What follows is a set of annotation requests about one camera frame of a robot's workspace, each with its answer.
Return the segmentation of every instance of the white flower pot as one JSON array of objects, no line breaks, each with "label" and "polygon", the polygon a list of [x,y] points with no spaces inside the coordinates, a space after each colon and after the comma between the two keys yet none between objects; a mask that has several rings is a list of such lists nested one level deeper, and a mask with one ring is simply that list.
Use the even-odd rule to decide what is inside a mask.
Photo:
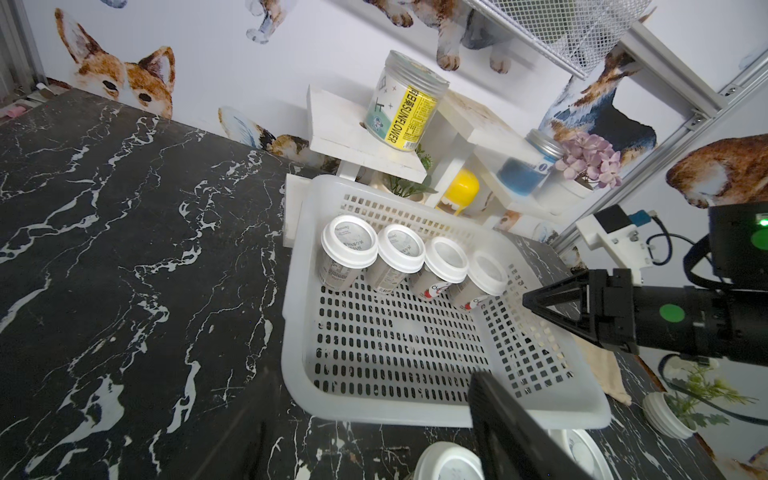
[{"label": "white flower pot", "polygon": [[593,191],[576,180],[566,180],[563,173],[556,170],[532,195],[544,209],[559,215],[573,207],[579,200],[587,198]]},{"label": "white flower pot", "polygon": [[[392,191],[390,191],[389,188],[387,188],[384,184],[384,174],[382,174],[380,171],[373,172],[373,175],[371,176],[371,183],[369,183],[368,186],[377,190],[381,190],[382,192],[387,192],[389,194],[392,193]],[[424,194],[413,194],[408,197],[408,200],[414,201],[417,204],[424,204],[424,202],[427,200],[427,196]]]},{"label": "white flower pot", "polygon": [[643,413],[656,430],[673,439],[684,440],[690,438],[696,430],[691,430],[685,426],[672,413],[669,405],[664,400],[664,392],[649,393],[643,399]]}]

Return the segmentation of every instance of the plastic jar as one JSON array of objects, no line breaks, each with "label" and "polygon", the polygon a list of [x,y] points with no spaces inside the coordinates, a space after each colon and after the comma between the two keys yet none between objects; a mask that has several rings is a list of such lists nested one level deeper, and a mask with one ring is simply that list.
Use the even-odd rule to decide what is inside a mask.
[{"label": "plastic jar", "polygon": [[379,258],[368,269],[368,284],[378,293],[392,293],[410,273],[424,265],[424,242],[416,232],[393,223],[379,232]]},{"label": "plastic jar", "polygon": [[325,255],[319,259],[320,280],[331,290],[348,290],[362,269],[376,261],[379,238],[365,220],[339,215],[320,234]]},{"label": "plastic jar", "polygon": [[458,243],[433,238],[425,246],[424,268],[411,279],[411,291],[431,302],[452,284],[463,282],[468,268],[469,260]]},{"label": "plastic jar", "polygon": [[509,190],[528,196],[563,155],[565,150],[554,138],[534,128],[525,139],[520,137],[515,154],[504,162],[496,176]]},{"label": "plastic jar", "polygon": [[464,310],[476,308],[488,297],[504,293],[508,278],[504,267],[495,258],[484,252],[475,252],[469,258],[467,278],[449,288],[453,306]]},{"label": "plastic jar", "polygon": [[364,125],[390,147],[414,151],[448,85],[434,71],[391,50],[373,89]]}]

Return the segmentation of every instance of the purple artificial flower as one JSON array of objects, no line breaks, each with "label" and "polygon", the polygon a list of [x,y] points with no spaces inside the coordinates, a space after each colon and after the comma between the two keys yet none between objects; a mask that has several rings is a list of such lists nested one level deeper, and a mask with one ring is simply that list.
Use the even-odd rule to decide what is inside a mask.
[{"label": "purple artificial flower", "polygon": [[600,135],[579,131],[562,145],[568,156],[555,162],[554,166],[563,172],[567,180],[581,176],[597,181],[598,188],[621,185],[618,174],[621,169],[621,153],[614,151],[611,142]]},{"label": "purple artificial flower", "polygon": [[619,170],[621,164],[616,161],[604,161],[600,166],[600,175],[598,176],[598,187],[618,187],[621,185],[621,177],[619,177]]},{"label": "purple artificial flower", "polygon": [[570,156],[564,161],[556,161],[554,167],[562,171],[567,180],[573,180],[587,168],[587,162],[583,158]]}]

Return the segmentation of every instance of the green plant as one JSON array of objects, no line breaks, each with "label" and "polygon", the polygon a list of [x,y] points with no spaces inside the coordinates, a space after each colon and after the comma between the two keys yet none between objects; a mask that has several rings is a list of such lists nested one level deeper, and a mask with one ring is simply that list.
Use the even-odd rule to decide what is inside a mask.
[{"label": "green plant", "polygon": [[[722,379],[708,380],[707,373],[713,371],[710,367],[695,366],[684,371],[688,373],[688,378],[672,379],[670,383],[695,393],[702,399],[712,401],[713,399],[724,399],[730,403],[740,403],[746,405],[747,403],[755,403],[757,399],[752,397],[742,396],[733,387],[727,385]],[[700,401],[693,397],[681,395],[675,392],[674,395],[667,394],[664,396],[672,413],[691,430],[695,430],[697,427],[706,427],[709,425],[730,423],[729,419],[720,414],[704,415],[695,411],[695,408]]]},{"label": "green plant", "polygon": [[[424,166],[424,170],[429,171],[429,169],[432,167],[432,158],[427,155],[426,152],[422,149],[422,145],[419,144],[416,146],[416,155],[419,156],[419,160],[422,162],[422,165]],[[424,178],[424,181],[420,184],[417,184],[416,182],[411,182],[410,180],[406,180],[405,178],[395,177],[394,175],[385,174],[384,175],[384,183],[387,188],[389,188],[389,191],[394,193],[395,195],[398,195],[400,197],[408,198],[411,195],[416,194],[436,194],[437,192],[433,190],[432,188],[429,188],[429,183],[432,181],[432,176],[427,175]]]}]

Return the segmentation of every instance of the silver jar lid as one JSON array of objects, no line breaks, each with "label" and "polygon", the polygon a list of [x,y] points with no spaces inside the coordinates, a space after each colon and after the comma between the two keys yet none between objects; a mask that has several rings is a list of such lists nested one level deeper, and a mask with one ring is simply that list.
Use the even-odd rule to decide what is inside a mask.
[{"label": "silver jar lid", "polygon": [[390,50],[385,66],[397,76],[424,93],[438,100],[448,91],[448,81],[399,51]]},{"label": "silver jar lid", "polygon": [[565,155],[562,145],[537,128],[532,128],[525,136],[525,140],[531,142],[534,147],[549,157],[560,159]]}]

